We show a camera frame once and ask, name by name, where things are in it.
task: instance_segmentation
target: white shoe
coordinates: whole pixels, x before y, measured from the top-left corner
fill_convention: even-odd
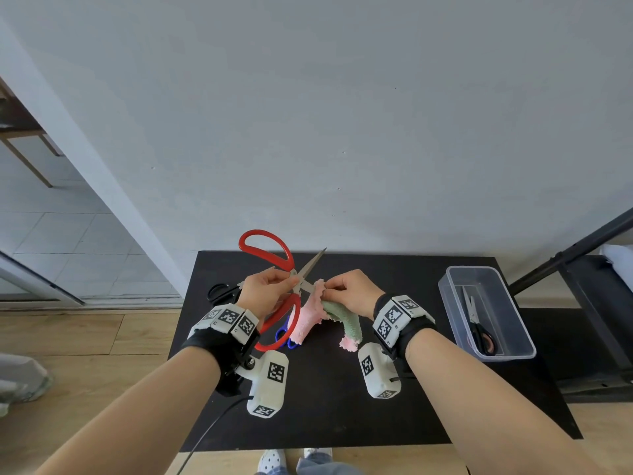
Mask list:
[[[327,455],[330,455],[330,457],[331,457],[332,456],[332,449],[331,448],[304,448],[303,449],[303,458],[306,459],[310,455],[313,455],[313,454],[316,454],[316,453],[327,454]]]
[[[257,471],[268,473],[277,467],[286,466],[286,453],[283,450],[266,450],[259,459]]]

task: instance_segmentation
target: table top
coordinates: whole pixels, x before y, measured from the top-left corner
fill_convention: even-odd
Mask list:
[[[293,253],[298,267],[314,253]],[[308,276],[328,279],[361,269],[387,292],[406,293],[437,322],[440,333],[454,341],[437,283],[451,265],[490,266],[494,258],[473,256],[352,255],[327,253]],[[236,284],[264,270],[269,263],[239,251],[198,253],[178,326],[171,345],[173,356],[191,327],[211,308],[206,295],[216,283]],[[363,342],[376,341],[368,319],[361,318]],[[262,336],[273,341],[276,328]],[[239,406],[225,415],[198,447],[208,450],[262,448],[365,447],[450,443],[436,413],[416,380],[402,380],[402,391],[392,399],[374,399],[365,389],[358,354],[339,347],[343,326],[328,320],[315,326],[303,345],[281,350],[289,359],[284,406],[271,419],[249,415]],[[488,364],[513,387],[542,409],[573,438],[582,435],[562,395],[537,354],[531,360]],[[250,383],[242,392],[248,395]],[[214,393],[182,447],[190,450],[210,423],[236,398]]]

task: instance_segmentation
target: blue scissor handle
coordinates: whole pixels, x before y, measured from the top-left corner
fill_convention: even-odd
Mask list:
[[[279,341],[279,339],[282,336],[284,336],[285,333],[288,331],[288,320],[289,319],[290,319],[290,317],[288,317],[286,319],[286,322],[284,323],[284,326],[281,327],[279,330],[277,330],[277,333],[275,333],[275,341]],[[290,338],[288,339],[288,341],[286,343],[284,343],[284,345],[287,345],[289,350],[294,350],[295,348],[297,348],[299,346],[298,343],[293,342],[292,340],[290,340]]]

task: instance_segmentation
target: plastic box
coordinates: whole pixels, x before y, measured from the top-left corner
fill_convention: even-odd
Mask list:
[[[438,285],[459,347],[483,362],[534,358],[534,343],[497,270],[492,267],[448,267]],[[468,296],[475,298],[479,322],[497,343],[496,355],[483,355],[476,348],[462,287],[466,287]]]

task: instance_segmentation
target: chair leg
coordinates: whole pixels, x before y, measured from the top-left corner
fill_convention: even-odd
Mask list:
[[[43,141],[44,145],[46,145],[46,147],[51,151],[51,153],[55,156],[63,156],[61,153],[57,153],[57,150],[55,150],[55,147],[53,145],[51,145],[51,143],[46,139],[46,137],[44,135],[39,135],[40,140]]]
[[[17,149],[15,146],[13,146],[13,144],[12,144],[9,140],[7,140],[7,139],[6,139],[6,138],[4,138],[4,137],[0,137],[0,141],[1,141],[2,143],[4,143],[4,146],[6,146],[6,147],[9,149],[9,151],[10,151],[11,153],[13,153],[16,157],[18,157],[18,159],[19,159],[22,163],[24,163],[24,165],[26,165],[26,167],[27,167],[27,168],[28,168],[31,172],[33,172],[33,174],[34,174],[34,175],[36,175],[36,177],[37,177],[37,178],[39,178],[39,179],[40,179],[40,181],[41,181],[44,185],[46,185],[46,186],[47,186],[47,187],[49,187],[49,188],[52,188],[51,183],[50,183],[50,182],[49,182],[46,178],[44,178],[44,175],[42,175],[42,174],[41,174],[41,173],[37,170],[37,168],[36,168],[36,167],[34,167],[33,165],[31,165],[31,162],[29,162],[29,160],[27,160],[26,158],[24,158],[24,155],[23,155],[22,153],[20,153],[20,152],[18,151],[18,149]]]

